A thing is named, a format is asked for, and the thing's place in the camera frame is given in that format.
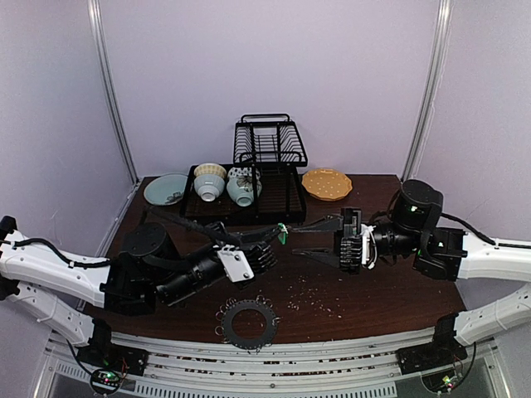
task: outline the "aluminum frame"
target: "aluminum frame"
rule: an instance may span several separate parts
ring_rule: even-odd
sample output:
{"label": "aluminum frame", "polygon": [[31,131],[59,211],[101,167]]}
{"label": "aluminum frame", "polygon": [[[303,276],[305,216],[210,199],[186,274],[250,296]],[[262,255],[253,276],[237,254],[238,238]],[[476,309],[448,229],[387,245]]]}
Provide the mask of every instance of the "aluminum frame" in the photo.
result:
{"label": "aluminum frame", "polygon": [[402,181],[415,177],[421,161],[422,153],[428,130],[430,128],[431,116],[433,114],[433,100],[436,89],[442,76],[442,69],[446,58],[448,47],[448,36],[450,32],[452,0],[440,0],[439,13],[435,37],[433,39],[433,50],[431,53],[430,69],[426,80],[426,88],[421,102],[421,110],[417,119],[417,126],[413,134],[412,145],[407,155],[406,165],[402,173]]}
{"label": "aluminum frame", "polygon": [[122,158],[124,159],[125,166],[127,167],[129,178],[133,185],[135,185],[139,182],[139,176],[134,167],[133,157],[127,143],[127,138],[125,137],[124,125],[120,117],[116,93],[114,91],[112,75],[110,72],[109,56],[107,54],[107,46],[105,44],[103,22],[101,21],[100,0],[88,0],[88,7],[90,27],[92,29],[92,35],[94,36],[94,42],[100,61],[101,78],[104,83],[105,98],[107,99],[110,118],[113,123],[114,133],[116,134],[119,150],[122,154]]}

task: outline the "metal base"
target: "metal base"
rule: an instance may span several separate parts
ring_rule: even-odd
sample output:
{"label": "metal base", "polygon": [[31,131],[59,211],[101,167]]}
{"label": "metal base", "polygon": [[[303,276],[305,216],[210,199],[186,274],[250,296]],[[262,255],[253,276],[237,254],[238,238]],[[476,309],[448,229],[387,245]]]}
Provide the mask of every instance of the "metal base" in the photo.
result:
{"label": "metal base", "polygon": [[[205,398],[345,398],[399,395],[398,386],[420,381],[420,373],[404,376],[397,350],[428,343],[434,329],[338,342],[274,344],[248,353],[228,344],[175,342],[115,333],[113,343],[149,351],[144,376],[129,375],[117,396]],[[55,398],[56,375],[87,383],[68,346],[53,333],[38,375],[36,398]],[[485,388],[495,398],[509,398],[494,342],[478,344],[476,370],[487,372]],[[71,396],[92,398],[73,390]]]}

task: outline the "ceramic bowl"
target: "ceramic bowl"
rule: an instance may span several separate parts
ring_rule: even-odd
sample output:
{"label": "ceramic bowl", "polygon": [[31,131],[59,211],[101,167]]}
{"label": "ceramic bowl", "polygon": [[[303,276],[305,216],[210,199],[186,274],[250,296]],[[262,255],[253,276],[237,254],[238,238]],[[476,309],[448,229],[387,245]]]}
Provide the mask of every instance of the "ceramic bowl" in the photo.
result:
{"label": "ceramic bowl", "polygon": [[204,201],[215,201],[225,189],[225,181],[216,174],[202,174],[193,180],[193,188]]}
{"label": "ceramic bowl", "polygon": [[155,206],[169,206],[183,199],[188,176],[166,174],[153,181],[144,190],[144,198]]}
{"label": "ceramic bowl", "polygon": [[[256,188],[258,189],[258,196],[262,192],[262,184],[260,180],[256,182]],[[235,177],[231,178],[227,183],[227,192],[229,197],[241,207],[247,207],[255,200],[252,191],[252,178],[251,177]]]}
{"label": "ceramic bowl", "polygon": [[[233,167],[231,170],[229,170],[228,177],[229,178],[237,178],[237,177],[250,177],[252,176],[252,168],[251,167]],[[256,170],[256,179],[260,180],[260,172]]]}
{"label": "ceramic bowl", "polygon": [[225,170],[223,166],[216,163],[203,163],[195,168],[193,175],[195,177],[199,177],[203,174],[214,174],[224,180],[227,177],[227,170]]}

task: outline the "blue plate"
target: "blue plate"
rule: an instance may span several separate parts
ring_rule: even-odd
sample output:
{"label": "blue plate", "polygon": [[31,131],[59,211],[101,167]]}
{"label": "blue plate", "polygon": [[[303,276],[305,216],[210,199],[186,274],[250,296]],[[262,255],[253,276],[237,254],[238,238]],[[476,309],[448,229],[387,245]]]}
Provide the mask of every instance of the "blue plate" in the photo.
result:
{"label": "blue plate", "polygon": [[144,189],[144,198],[155,206],[174,205],[183,199],[188,176],[184,174],[166,174]]}

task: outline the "wooden table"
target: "wooden table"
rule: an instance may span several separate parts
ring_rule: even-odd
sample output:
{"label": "wooden table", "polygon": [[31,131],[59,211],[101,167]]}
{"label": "wooden table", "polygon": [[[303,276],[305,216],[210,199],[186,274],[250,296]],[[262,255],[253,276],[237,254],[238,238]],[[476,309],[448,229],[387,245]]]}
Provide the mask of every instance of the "wooden table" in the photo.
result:
{"label": "wooden table", "polygon": [[[366,221],[375,211],[383,210],[398,189],[395,176],[350,176],[353,191],[341,201],[323,202],[307,197],[308,222],[342,206],[360,207]],[[109,250],[116,255],[124,234],[139,223],[145,205],[144,188],[152,178],[144,179]],[[168,210],[178,212],[178,205]],[[164,224],[182,254],[207,242],[193,231],[149,216],[148,221]],[[240,291],[228,279],[191,297],[184,308],[160,304],[154,315],[125,317],[88,306],[86,312],[106,320],[116,332],[194,342],[220,342],[214,333],[219,325],[215,314],[228,298],[254,299],[263,294],[273,302],[281,317],[274,342],[318,342],[406,332],[435,325],[448,313],[463,310],[455,285],[436,281],[412,270],[412,259],[399,260],[394,266],[378,262],[372,270],[359,275],[294,256],[291,249],[332,247],[332,234],[290,235],[288,245],[276,242],[279,264],[256,278],[254,284]],[[235,320],[234,328],[243,337],[261,333],[261,315],[245,312]]]}

